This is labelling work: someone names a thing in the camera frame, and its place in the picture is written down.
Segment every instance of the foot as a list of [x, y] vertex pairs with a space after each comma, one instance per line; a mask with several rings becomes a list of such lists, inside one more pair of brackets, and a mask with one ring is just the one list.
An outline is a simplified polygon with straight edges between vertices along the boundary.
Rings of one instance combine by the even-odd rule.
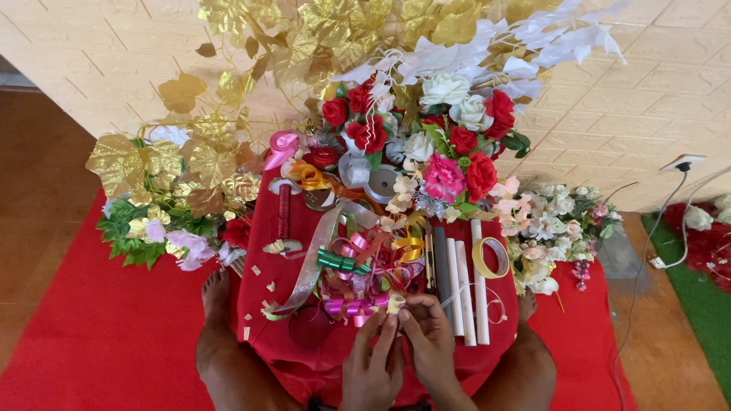
[[201, 287], [203, 294], [203, 311], [206, 322], [212, 317], [225, 320], [228, 316], [228, 296], [230, 283], [228, 270], [221, 268], [208, 276]]
[[526, 293], [523, 296], [518, 297], [518, 312], [520, 313], [518, 315], [518, 322], [524, 323], [528, 321], [528, 318], [536, 312], [537, 307], [538, 303], [536, 303], [536, 295], [533, 294], [533, 291], [530, 288], [527, 288]]

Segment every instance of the wall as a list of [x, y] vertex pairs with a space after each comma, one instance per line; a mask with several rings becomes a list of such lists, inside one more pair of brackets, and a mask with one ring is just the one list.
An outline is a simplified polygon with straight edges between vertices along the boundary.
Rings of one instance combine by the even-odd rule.
[[[20, 3], [0, 3], [0, 54], [97, 137], [163, 117], [156, 87], [179, 72], [215, 85], [226, 68], [224, 59], [194, 51], [220, 43], [197, 19], [196, 0]], [[629, 65], [595, 54], [581, 66], [555, 68], [518, 123], [534, 151], [523, 161], [505, 156], [499, 170], [526, 185], [612, 190], [641, 181], [613, 199], [624, 210], [652, 209], [680, 180], [680, 173], [657, 170], [679, 154], [708, 156], [690, 173], [689, 187], [731, 164], [731, 2], [633, 0], [605, 20]], [[234, 59], [240, 69], [251, 65], [242, 53]], [[249, 97], [257, 103], [253, 117], [292, 116], [269, 84]], [[731, 174], [699, 194], [724, 192], [731, 192]]]

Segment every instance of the leg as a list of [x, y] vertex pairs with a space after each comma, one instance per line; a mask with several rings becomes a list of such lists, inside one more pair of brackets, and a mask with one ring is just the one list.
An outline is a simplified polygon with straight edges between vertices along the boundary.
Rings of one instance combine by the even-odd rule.
[[528, 290], [518, 299], [518, 337], [472, 397], [480, 410], [548, 410], [556, 389], [556, 365], [541, 338], [526, 321], [536, 311]]
[[225, 269], [202, 287], [205, 324], [195, 362], [218, 411], [303, 410], [248, 344], [229, 329], [229, 277]]

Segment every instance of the hand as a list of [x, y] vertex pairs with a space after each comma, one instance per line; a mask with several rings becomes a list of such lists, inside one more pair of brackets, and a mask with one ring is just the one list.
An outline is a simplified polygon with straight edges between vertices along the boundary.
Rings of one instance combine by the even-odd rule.
[[[371, 339], [383, 324], [375, 347]], [[355, 336], [353, 350], [343, 364], [343, 401], [340, 410], [388, 410], [404, 382], [404, 351], [396, 335], [398, 321], [385, 311], [371, 315]]]
[[439, 300], [428, 294], [408, 295], [398, 319], [412, 346], [417, 377], [426, 389], [431, 392], [459, 385], [454, 373], [452, 326]]

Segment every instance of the yellow ribbon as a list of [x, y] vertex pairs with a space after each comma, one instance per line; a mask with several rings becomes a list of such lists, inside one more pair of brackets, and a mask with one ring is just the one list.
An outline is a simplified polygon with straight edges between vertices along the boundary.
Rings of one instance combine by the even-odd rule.
[[424, 240], [416, 237], [406, 237], [391, 243], [394, 250], [405, 249], [401, 262], [418, 260], [421, 257], [421, 250], [424, 248]]
[[[487, 244], [490, 246], [490, 248], [493, 249], [495, 254], [498, 256], [498, 272], [494, 273], [491, 269], [488, 268], [488, 266], [485, 264], [485, 258], [482, 255], [482, 246], [484, 244]], [[508, 257], [507, 257], [507, 250], [505, 249], [505, 246], [502, 245], [502, 243], [493, 237], [485, 237], [481, 238], [477, 242], [475, 242], [472, 245], [472, 263], [474, 264], [474, 267], [477, 269], [477, 272], [480, 273], [481, 276], [485, 277], [486, 279], [498, 279], [501, 277], [504, 277], [508, 272], [508, 267], [510, 265]]]
[[301, 181], [299, 184], [303, 190], [311, 191], [330, 188], [330, 185], [322, 177], [322, 173], [311, 164], [294, 166], [292, 173], [300, 174]]

